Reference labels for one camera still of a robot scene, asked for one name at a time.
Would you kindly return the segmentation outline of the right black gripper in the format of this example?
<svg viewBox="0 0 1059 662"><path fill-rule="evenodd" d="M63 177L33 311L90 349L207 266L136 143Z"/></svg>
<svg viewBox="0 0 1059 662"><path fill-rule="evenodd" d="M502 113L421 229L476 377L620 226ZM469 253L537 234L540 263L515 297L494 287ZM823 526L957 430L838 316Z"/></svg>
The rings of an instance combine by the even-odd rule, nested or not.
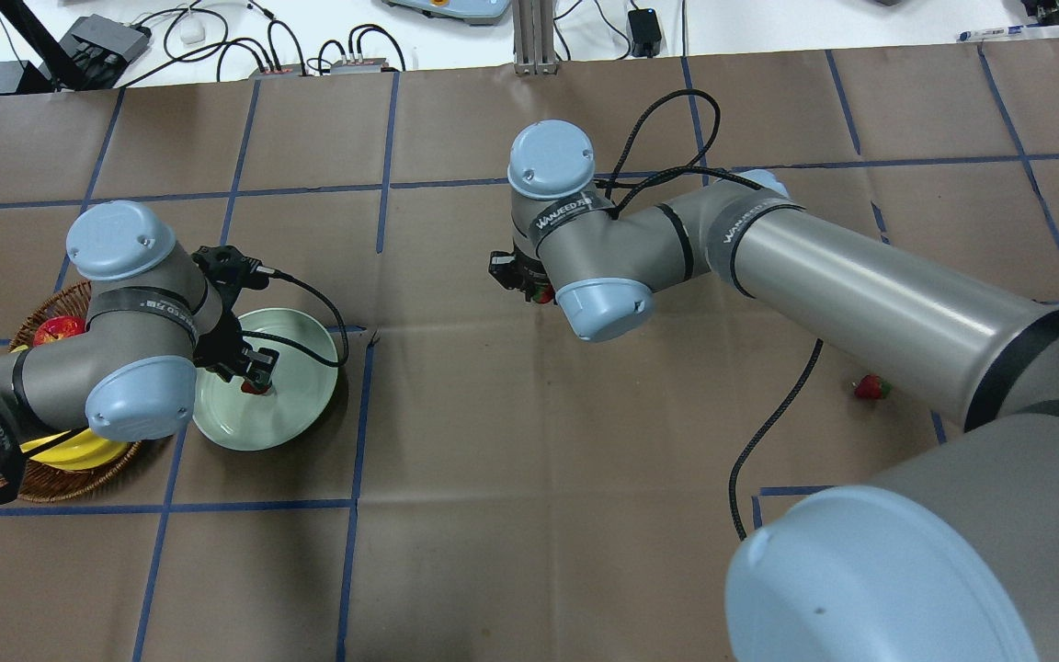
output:
<svg viewBox="0 0 1059 662"><path fill-rule="evenodd" d="M541 261L530 258L520 250L489 253L489 276L505 290L520 292L525 301L532 304L535 304L532 297L538 288L545 286L553 288Z"/></svg>

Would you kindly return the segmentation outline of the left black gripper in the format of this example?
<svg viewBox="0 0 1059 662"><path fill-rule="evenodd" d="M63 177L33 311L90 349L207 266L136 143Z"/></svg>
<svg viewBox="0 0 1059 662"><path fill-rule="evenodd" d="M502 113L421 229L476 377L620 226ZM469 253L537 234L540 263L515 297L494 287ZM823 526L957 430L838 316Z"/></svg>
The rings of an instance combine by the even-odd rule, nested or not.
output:
<svg viewBox="0 0 1059 662"><path fill-rule="evenodd" d="M233 307L243 290L268 287L262 261L245 256L232 245L201 246L190 255L214 290L219 307L217 323L195 344L193 365L215 374L220 380L234 378L270 380L279 363L279 352L253 348L243 336L243 326Z"/></svg>

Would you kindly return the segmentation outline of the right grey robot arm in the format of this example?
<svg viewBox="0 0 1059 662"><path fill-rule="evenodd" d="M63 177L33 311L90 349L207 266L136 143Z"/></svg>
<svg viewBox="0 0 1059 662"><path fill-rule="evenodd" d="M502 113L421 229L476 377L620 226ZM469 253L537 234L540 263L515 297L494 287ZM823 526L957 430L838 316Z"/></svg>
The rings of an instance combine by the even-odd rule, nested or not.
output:
<svg viewBox="0 0 1059 662"><path fill-rule="evenodd" d="M962 428L749 532L723 587L733 656L1059 661L1059 303L823 221L762 169L626 217L595 176L571 122L513 139L504 288L550 285L599 343L714 275Z"/></svg>

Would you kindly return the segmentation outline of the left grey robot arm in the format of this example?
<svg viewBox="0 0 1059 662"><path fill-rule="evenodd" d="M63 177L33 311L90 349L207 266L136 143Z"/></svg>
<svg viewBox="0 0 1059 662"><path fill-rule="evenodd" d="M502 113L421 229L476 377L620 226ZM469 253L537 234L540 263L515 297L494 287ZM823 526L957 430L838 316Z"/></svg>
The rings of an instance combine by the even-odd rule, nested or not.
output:
<svg viewBox="0 0 1059 662"><path fill-rule="evenodd" d="M94 205L71 226L68 260L91 282L85 332L0 355L0 506L17 498L25 441L92 430L102 439L176 435L192 418L199 370L270 386L276 350L256 350L218 285L147 205Z"/></svg>

